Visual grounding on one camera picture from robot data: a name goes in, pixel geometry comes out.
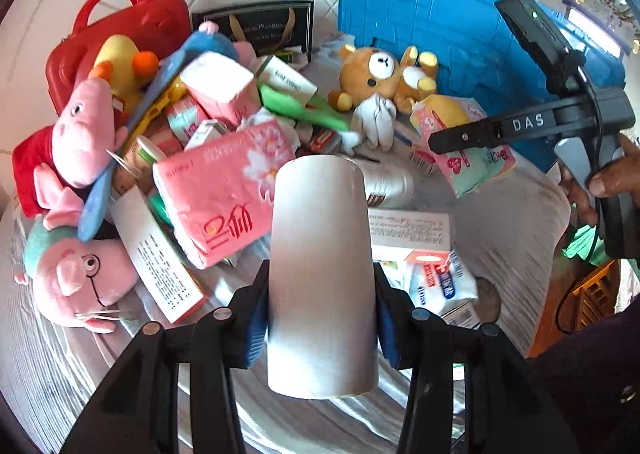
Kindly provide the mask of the person's right hand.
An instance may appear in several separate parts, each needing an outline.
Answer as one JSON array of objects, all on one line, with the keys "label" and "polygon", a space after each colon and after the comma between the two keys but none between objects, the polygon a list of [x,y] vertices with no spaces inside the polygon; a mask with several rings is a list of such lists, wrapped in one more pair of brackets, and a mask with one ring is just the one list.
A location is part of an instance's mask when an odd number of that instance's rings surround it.
[{"label": "person's right hand", "polygon": [[598,212],[590,206],[588,194],[598,199],[609,199],[616,195],[629,193],[634,200],[634,205],[639,205],[639,148],[623,133],[620,134],[620,143],[622,144],[623,156],[595,174],[589,182],[587,191],[578,185],[565,167],[560,168],[561,189],[570,204],[576,206],[578,217],[590,227],[597,226],[599,216]]}]

